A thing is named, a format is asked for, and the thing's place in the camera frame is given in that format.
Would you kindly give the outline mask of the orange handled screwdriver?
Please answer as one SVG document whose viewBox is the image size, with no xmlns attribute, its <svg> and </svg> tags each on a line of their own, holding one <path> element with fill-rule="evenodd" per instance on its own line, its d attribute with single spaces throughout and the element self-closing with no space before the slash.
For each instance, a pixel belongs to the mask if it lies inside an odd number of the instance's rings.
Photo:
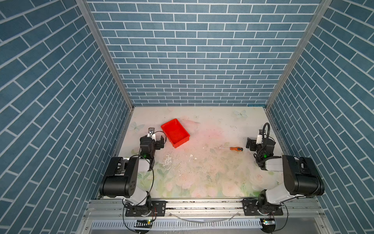
<svg viewBox="0 0 374 234">
<path fill-rule="evenodd" d="M 243 151 L 242 147 L 220 147 L 220 149 L 229 149 L 231 151 L 237 151 L 237 152 L 242 152 Z"/>
</svg>

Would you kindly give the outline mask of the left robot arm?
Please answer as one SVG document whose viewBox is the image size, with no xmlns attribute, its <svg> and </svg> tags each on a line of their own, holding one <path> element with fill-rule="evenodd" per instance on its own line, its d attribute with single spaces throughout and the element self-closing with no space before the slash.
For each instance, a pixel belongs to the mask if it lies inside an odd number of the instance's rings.
<svg viewBox="0 0 374 234">
<path fill-rule="evenodd" d="M 112 157 L 99 185 L 103 197 L 122 198 L 124 208 L 135 216 L 147 216 L 155 209 L 152 205 L 151 189 L 144 191 L 137 186 L 139 172 L 154 172 L 155 152 L 163 149 L 166 135 L 156 139 L 154 128 L 140 138 L 140 151 L 129 157 Z"/>
</svg>

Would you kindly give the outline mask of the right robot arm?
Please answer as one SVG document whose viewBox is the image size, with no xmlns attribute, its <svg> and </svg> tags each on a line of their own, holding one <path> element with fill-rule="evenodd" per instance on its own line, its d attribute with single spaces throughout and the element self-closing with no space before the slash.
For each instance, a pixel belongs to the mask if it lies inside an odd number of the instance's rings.
<svg viewBox="0 0 374 234">
<path fill-rule="evenodd" d="M 283 174 L 279 185 L 260 192 L 254 207 L 262 215 L 281 215 L 280 207 L 283 203 L 298 198 L 321 196 L 325 191 L 321 176 L 311 158 L 275 156 L 275 144 L 275 141 L 268 138 L 248 138 L 246 143 L 246 148 L 254 152 L 255 162 L 261 170 Z"/>
</svg>

